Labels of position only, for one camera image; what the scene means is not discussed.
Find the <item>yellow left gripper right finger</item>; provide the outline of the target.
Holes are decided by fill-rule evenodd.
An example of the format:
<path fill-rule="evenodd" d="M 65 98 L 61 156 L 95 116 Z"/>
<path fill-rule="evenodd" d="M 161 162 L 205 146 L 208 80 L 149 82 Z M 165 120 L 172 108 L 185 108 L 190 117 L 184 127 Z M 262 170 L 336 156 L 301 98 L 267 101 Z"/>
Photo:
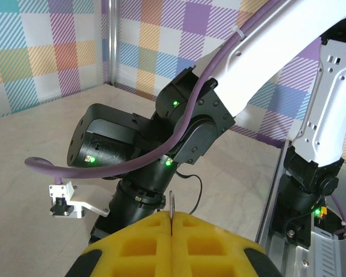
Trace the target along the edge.
<path fill-rule="evenodd" d="M 258 243 L 193 215 L 172 217 L 173 276 L 281 276 Z"/>

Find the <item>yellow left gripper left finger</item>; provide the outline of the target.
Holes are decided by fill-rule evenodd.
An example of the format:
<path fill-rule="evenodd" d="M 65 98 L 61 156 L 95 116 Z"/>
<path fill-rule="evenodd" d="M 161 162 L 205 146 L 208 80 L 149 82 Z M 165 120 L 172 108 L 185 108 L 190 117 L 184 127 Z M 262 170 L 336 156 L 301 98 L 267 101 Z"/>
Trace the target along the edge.
<path fill-rule="evenodd" d="M 90 244 L 66 276 L 172 276 L 169 213 L 157 212 Z"/>

